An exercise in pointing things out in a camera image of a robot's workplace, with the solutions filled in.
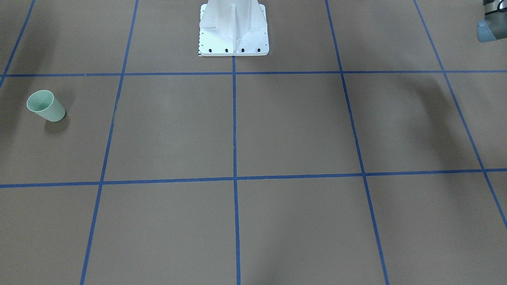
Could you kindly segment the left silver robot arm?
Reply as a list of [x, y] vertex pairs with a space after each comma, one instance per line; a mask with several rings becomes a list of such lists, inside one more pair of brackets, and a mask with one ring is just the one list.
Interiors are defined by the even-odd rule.
[[484, 18], [477, 23], [477, 38], [481, 43], [507, 37], [507, 2], [483, 0]]

